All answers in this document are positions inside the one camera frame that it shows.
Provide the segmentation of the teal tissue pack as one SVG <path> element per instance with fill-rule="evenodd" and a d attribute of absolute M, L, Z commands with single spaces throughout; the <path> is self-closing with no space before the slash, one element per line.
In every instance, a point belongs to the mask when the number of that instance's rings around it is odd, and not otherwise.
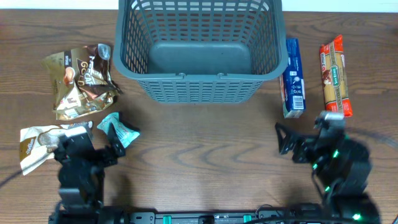
<path fill-rule="evenodd" d="M 114 126 L 116 135 L 124 148 L 128 148 L 129 145 L 140 136 L 138 131 L 134 131 L 122 124 L 119 119 L 119 112 L 113 112 L 107 115 L 102 122 L 97 125 L 97 128 L 102 130 L 105 134 L 109 134 L 111 125 Z"/>

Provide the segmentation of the blue pasta box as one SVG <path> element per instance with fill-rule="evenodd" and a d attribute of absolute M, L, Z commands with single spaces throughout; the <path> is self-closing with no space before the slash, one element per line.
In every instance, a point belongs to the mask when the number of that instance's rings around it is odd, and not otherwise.
<path fill-rule="evenodd" d="M 287 39 L 288 64 L 279 77 L 284 118 L 299 118 L 306 110 L 299 40 Z"/>

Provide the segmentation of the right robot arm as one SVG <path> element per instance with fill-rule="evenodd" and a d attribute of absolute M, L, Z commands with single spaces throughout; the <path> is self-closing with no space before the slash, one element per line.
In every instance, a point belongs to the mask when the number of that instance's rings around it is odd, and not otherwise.
<path fill-rule="evenodd" d="M 311 165 L 322 184 L 315 187 L 328 218 L 380 223 L 376 205 L 364 192 L 372 169 L 367 146 L 346 135 L 344 120 L 318 118 L 315 127 L 318 134 L 299 134 L 276 123 L 279 154 L 291 151 L 294 163 Z"/>

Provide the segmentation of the orange spaghetti pack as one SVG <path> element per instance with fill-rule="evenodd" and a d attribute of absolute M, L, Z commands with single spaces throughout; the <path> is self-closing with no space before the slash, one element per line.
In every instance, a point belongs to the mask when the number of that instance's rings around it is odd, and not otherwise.
<path fill-rule="evenodd" d="M 343 50 L 342 35 L 320 47 L 325 109 L 334 113 L 343 113 L 345 117 L 352 117 L 353 109 L 348 94 Z"/>

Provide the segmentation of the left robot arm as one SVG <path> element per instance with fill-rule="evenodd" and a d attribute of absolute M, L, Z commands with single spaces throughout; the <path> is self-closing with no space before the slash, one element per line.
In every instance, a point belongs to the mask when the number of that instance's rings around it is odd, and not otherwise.
<path fill-rule="evenodd" d="M 123 209 L 104 205 L 104 169 L 126 155 L 114 126 L 110 126 L 107 139 L 110 145 L 96 150 L 84 127 L 73 128 L 60 137 L 54 154 L 62 165 L 58 172 L 61 201 L 49 216 L 49 223 L 129 223 Z"/>

